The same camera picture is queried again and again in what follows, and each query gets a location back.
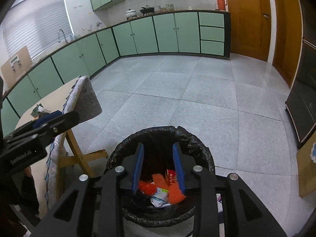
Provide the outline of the dark green white snack bag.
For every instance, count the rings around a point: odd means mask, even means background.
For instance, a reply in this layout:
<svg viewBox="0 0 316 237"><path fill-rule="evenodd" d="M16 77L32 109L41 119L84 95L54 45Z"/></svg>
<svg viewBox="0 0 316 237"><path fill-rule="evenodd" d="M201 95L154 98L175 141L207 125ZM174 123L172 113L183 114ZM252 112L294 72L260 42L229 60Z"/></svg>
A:
<svg viewBox="0 0 316 237"><path fill-rule="evenodd" d="M36 107L31 111L33 118L41 117L43 114L49 114L51 111L46 109L41 103L37 104Z"/></svg>

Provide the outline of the orange foam fruit net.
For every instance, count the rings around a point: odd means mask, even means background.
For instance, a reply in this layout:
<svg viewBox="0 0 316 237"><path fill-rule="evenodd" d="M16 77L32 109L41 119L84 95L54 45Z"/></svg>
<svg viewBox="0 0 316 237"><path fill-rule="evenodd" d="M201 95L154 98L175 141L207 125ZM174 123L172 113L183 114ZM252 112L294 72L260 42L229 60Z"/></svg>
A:
<svg viewBox="0 0 316 237"><path fill-rule="evenodd" d="M186 199L186 196L181 193L178 183L174 183L170 186L167 185L165 178L162 174L153 174L152 175L152 182L145 182L145 181L139 181L139 190L151 197L156 193L157 188L167 189L168 192L168 198L169 203L171 205L175 205L178 203L181 203L183 200Z"/></svg>

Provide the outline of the black lined trash bin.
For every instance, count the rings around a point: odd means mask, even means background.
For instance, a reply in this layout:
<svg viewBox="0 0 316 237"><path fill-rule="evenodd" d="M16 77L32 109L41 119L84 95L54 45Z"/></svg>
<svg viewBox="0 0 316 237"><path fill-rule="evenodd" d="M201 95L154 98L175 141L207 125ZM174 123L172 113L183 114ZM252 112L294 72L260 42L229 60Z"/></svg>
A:
<svg viewBox="0 0 316 237"><path fill-rule="evenodd" d="M183 154L193 157L195 164L215 173L211 151L194 134L178 126L158 126L145 128L131 134L119 143L111 153L106 171L122 164L124 158L134 155L139 143L144 145L139 190L135 194L126 192L122 198L122 211L126 220L143 227L169 227L179 224L194 216L195 194L189 194L179 200L177 191L173 200L176 204L164 208L155 207L150 195L153 190L167 190L175 183L170 178L175 176L172 147L178 143Z"/></svg>

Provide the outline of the green lower kitchen cabinets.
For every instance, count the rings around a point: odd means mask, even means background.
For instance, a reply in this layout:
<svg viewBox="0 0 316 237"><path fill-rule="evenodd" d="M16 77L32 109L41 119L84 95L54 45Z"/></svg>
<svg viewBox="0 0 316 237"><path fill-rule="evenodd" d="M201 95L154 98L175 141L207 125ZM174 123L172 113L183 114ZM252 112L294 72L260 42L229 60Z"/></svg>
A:
<svg viewBox="0 0 316 237"><path fill-rule="evenodd" d="M229 59L228 12L187 10L149 15L88 34L31 63L4 93L3 133L33 104L78 76L93 76L121 57L181 54Z"/></svg>

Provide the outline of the red gold packet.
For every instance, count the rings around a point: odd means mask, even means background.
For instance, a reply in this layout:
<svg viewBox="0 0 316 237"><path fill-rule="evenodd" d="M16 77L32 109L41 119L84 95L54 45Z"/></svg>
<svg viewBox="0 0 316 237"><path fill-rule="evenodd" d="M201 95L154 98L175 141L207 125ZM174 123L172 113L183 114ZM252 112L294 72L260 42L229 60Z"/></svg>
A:
<svg viewBox="0 0 316 237"><path fill-rule="evenodd" d="M166 170L165 180L168 186L177 183L177 174L175 170Z"/></svg>

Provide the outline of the beige tablecloth with blue trim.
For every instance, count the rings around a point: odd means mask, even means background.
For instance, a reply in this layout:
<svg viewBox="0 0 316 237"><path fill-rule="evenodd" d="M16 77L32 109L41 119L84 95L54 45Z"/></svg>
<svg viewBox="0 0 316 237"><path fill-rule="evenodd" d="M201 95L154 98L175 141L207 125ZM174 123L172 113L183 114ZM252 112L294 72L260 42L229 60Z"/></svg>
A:
<svg viewBox="0 0 316 237"><path fill-rule="evenodd" d="M39 216L43 218L47 211L63 194L63 180L60 173L60 160L66 156L64 140L67 130L88 121L102 109L88 76L79 76L59 87L27 109L20 117L16 128L33 121L31 115L37 105L42 104L50 112L60 112L57 117L47 116L48 132L46 137L53 137L46 147L44 159L31 165L39 202Z"/></svg>

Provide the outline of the cardboard sheet with picture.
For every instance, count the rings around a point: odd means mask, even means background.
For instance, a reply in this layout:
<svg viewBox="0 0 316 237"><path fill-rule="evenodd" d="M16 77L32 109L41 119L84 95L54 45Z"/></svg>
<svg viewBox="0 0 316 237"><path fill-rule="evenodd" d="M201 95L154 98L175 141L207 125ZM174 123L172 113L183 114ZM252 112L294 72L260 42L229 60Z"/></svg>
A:
<svg viewBox="0 0 316 237"><path fill-rule="evenodd" d="M32 65L32 59L25 45L1 67L1 72L8 88L12 88Z"/></svg>

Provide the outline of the chrome sink faucet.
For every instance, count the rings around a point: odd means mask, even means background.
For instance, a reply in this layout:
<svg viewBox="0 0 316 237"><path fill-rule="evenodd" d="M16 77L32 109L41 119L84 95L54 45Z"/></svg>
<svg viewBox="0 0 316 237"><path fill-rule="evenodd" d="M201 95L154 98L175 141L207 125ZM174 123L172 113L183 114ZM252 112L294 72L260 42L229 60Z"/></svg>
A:
<svg viewBox="0 0 316 237"><path fill-rule="evenodd" d="M66 35L62 29L58 30L58 43L61 43L62 39L64 40L65 44L68 44L68 40Z"/></svg>

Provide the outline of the window blinds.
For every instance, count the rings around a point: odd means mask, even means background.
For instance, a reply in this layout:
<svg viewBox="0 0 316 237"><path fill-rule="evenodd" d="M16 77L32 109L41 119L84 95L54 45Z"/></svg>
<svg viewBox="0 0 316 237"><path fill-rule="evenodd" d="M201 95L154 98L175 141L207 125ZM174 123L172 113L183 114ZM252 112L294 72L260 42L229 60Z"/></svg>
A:
<svg viewBox="0 0 316 237"><path fill-rule="evenodd" d="M27 46L33 58L58 42L58 30L73 34L64 0L24 0L12 7L3 22L7 53Z"/></svg>

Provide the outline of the black cabinet appliance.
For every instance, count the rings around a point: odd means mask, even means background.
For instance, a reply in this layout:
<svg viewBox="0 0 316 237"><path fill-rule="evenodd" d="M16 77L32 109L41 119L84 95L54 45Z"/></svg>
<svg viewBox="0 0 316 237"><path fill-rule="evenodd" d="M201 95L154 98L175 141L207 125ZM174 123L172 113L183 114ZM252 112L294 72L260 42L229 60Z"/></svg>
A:
<svg viewBox="0 0 316 237"><path fill-rule="evenodd" d="M315 132L315 11L301 5L302 52L295 81L285 102L301 148Z"/></svg>

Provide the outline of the white cooking pot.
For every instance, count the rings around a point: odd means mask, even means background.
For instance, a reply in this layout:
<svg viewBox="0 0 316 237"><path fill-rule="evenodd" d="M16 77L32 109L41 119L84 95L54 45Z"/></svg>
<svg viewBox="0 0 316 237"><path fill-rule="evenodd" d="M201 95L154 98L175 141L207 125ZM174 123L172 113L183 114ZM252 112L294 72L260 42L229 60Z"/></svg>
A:
<svg viewBox="0 0 316 237"><path fill-rule="evenodd" d="M126 19L127 19L127 20L132 19L132 18L135 18L135 17L137 17L137 11L136 11L136 10L133 10L133 9L128 9L128 10L125 12L125 16L126 16Z"/></svg>

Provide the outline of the black wok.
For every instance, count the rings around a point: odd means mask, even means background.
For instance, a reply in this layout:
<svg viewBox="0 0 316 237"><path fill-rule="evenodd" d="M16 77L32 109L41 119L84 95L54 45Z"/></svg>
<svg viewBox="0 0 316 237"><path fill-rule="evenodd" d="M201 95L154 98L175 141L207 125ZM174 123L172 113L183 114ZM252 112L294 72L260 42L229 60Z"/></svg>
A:
<svg viewBox="0 0 316 237"><path fill-rule="evenodd" d="M145 16L148 14L155 13L155 9L154 9L154 7L150 7L149 5L146 5L145 7L141 7L140 12L143 16Z"/></svg>

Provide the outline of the orange thermos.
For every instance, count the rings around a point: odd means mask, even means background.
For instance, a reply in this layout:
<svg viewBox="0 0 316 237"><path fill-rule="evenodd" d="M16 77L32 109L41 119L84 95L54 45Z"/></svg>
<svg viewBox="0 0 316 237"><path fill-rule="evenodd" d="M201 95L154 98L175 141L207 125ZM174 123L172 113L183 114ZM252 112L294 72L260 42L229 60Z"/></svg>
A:
<svg viewBox="0 0 316 237"><path fill-rule="evenodd" d="M217 8L220 11L226 11L227 0L217 0Z"/></svg>

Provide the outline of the wooden door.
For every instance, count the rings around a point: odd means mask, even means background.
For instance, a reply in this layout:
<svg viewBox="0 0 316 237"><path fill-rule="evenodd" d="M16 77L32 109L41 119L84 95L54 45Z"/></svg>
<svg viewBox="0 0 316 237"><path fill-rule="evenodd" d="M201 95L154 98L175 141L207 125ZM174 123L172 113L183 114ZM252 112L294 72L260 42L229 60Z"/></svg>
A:
<svg viewBox="0 0 316 237"><path fill-rule="evenodd" d="M303 19L299 0L228 0L231 50L267 61L292 86L302 50Z"/></svg>

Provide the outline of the wooden table leg frame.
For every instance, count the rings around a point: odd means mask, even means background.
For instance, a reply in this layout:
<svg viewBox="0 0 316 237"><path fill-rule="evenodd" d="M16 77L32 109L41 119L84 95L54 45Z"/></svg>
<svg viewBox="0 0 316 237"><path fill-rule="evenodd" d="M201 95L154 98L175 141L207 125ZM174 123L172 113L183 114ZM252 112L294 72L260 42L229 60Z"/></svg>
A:
<svg viewBox="0 0 316 237"><path fill-rule="evenodd" d="M68 130L66 132L65 138L73 155L60 157L60 159L58 160L58 166L60 168L63 168L63 167L74 166L78 164L81 170L84 172L84 174L93 178L94 173L91 167L88 165L88 162L102 159L102 158L108 158L107 151L105 149L101 149L101 150L97 150L88 154L83 154L72 130Z"/></svg>

